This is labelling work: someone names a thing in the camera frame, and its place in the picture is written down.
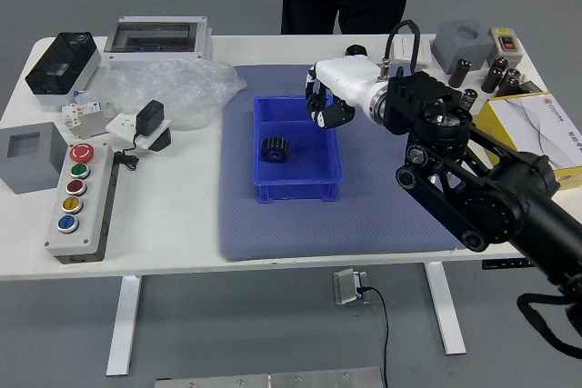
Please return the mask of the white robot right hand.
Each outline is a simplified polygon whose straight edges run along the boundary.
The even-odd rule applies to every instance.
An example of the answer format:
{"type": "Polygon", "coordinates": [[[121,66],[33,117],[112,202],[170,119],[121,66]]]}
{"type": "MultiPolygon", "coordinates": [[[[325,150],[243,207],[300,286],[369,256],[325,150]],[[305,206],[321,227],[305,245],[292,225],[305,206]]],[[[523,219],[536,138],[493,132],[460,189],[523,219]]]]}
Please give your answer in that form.
{"type": "Polygon", "coordinates": [[[376,124],[383,123],[388,81],[365,55],[346,55],[315,63],[306,76],[306,110],[321,128],[353,120],[356,109],[376,124]]]}

